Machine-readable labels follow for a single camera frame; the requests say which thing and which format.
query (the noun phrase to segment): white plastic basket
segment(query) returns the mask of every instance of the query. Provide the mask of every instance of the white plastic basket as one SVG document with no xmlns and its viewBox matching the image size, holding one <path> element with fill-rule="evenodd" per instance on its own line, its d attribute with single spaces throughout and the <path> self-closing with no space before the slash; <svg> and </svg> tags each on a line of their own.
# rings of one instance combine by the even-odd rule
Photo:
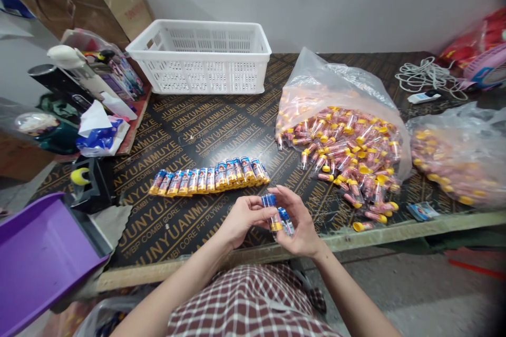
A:
<svg viewBox="0 0 506 337">
<path fill-rule="evenodd" d="M 159 19 L 126 51 L 159 94 L 259 94 L 271 49 L 260 24 Z"/>
</svg>

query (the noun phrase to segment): wooden table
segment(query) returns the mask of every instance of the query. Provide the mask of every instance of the wooden table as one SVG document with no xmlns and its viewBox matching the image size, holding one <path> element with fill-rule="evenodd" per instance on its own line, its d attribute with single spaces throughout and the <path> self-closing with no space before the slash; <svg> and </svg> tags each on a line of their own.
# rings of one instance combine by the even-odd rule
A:
<svg viewBox="0 0 506 337">
<path fill-rule="evenodd" d="M 411 105 L 409 94 L 394 79 L 406 62 L 418 64 L 429 53 L 322 54 L 329 62 L 345 63 L 377 75 L 407 119 L 438 113 L 462 102 L 451 98 Z M 449 231 L 504 223 L 504 211 L 471 210 L 448 198 L 440 189 L 416 173 L 403 184 L 400 195 L 391 197 L 401 210 L 389 219 L 388 227 L 356 233 L 350 225 L 360 216 L 344 202 L 337 187 L 316 181 L 297 168 L 299 153 L 277 151 L 274 125 L 282 88 L 297 54 L 273 54 L 267 67 L 265 92 L 249 96 L 159 96 L 153 95 L 138 128 L 131 154 L 108 161 L 114 172 L 117 194 L 124 192 L 132 204 L 132 215 L 118 248 L 98 283 L 97 291 L 158 282 L 174 272 L 217 230 L 237 197 L 262 194 L 263 187 L 196 195 L 192 198 L 163 198 L 148 194 L 158 170 L 170 171 L 209 167 L 236 156 L 258 157 L 266 166 L 272 184 L 283 184 L 306 202 L 316 229 L 333 251 L 402 241 Z M 497 107 L 503 92 L 480 96 L 486 107 Z M 35 198 L 56 191 L 69 191 L 70 167 L 59 165 L 37 191 Z M 409 203 L 430 201 L 442 214 L 439 219 L 417 223 L 405 210 Z M 289 253 L 275 244 L 270 233 L 253 228 L 241 249 L 229 255 L 226 266 L 283 260 Z"/>
</svg>

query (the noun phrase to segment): clear plastic bag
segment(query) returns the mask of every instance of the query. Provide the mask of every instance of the clear plastic bag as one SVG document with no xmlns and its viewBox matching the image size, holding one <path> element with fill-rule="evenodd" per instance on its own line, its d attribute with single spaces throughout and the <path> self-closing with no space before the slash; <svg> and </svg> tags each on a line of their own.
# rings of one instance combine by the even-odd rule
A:
<svg viewBox="0 0 506 337">
<path fill-rule="evenodd" d="M 331 106 L 371 114 L 395 125 L 401 144 L 397 178 L 402 181 L 410 175 L 409 134 L 381 80 L 360 68 L 327 63 L 304 47 L 283 88 L 276 135 Z"/>
<path fill-rule="evenodd" d="M 467 205 L 506 202 L 506 108 L 476 102 L 408 121 L 413 163 L 453 199 Z"/>
<path fill-rule="evenodd" d="M 117 296 L 102 300 L 75 331 L 74 337 L 95 336 L 96 331 L 107 324 L 115 314 L 130 313 L 143 298 L 143 296 Z"/>
</svg>

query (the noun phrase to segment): paper bag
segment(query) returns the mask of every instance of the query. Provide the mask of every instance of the paper bag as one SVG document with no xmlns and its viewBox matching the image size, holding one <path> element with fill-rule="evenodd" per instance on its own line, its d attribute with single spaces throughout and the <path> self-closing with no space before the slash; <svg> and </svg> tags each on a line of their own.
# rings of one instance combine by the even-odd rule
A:
<svg viewBox="0 0 506 337">
<path fill-rule="evenodd" d="M 65 30 L 78 27 L 97 33 L 123 51 L 154 20 L 147 0 L 21 1 L 58 39 Z M 139 66 L 134 63 L 132 67 L 148 83 Z"/>
</svg>

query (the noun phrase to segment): concrete floor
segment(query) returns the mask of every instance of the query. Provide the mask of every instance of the concrete floor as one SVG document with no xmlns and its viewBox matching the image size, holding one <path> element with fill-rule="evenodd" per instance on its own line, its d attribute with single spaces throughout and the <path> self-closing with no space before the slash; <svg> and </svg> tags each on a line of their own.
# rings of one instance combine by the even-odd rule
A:
<svg viewBox="0 0 506 337">
<path fill-rule="evenodd" d="M 18 212 L 26 205 L 52 166 L 30 183 L 0 191 L 0 207 Z M 442 255 L 396 254 L 369 247 L 336 253 L 351 276 L 406 336 L 485 336 L 495 322 L 496 279 L 448 264 Z M 349 336 L 337 309 L 310 260 L 303 260 L 313 286 L 324 291 L 327 321 Z M 23 335 L 35 335 L 47 314 Z"/>
</svg>

